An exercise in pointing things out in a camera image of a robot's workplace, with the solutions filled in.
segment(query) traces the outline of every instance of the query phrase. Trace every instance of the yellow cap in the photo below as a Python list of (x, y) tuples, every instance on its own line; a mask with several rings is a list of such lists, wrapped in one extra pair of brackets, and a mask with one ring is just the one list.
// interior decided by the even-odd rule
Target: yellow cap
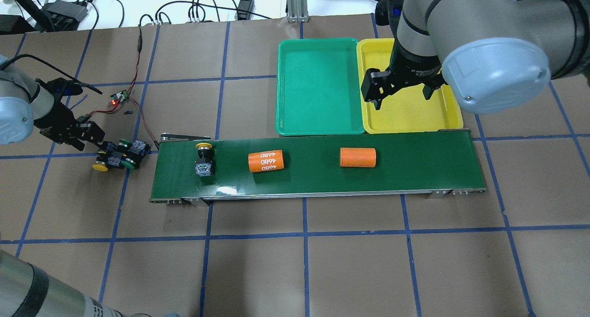
[(209, 144), (209, 143), (199, 143), (196, 145), (196, 148), (200, 148), (200, 147), (208, 147), (209, 149), (211, 149), (213, 147), (213, 145)]
[(92, 168), (94, 168), (98, 172), (106, 172), (109, 170), (109, 168), (107, 166), (105, 166), (105, 164), (101, 164), (101, 163), (92, 164)]

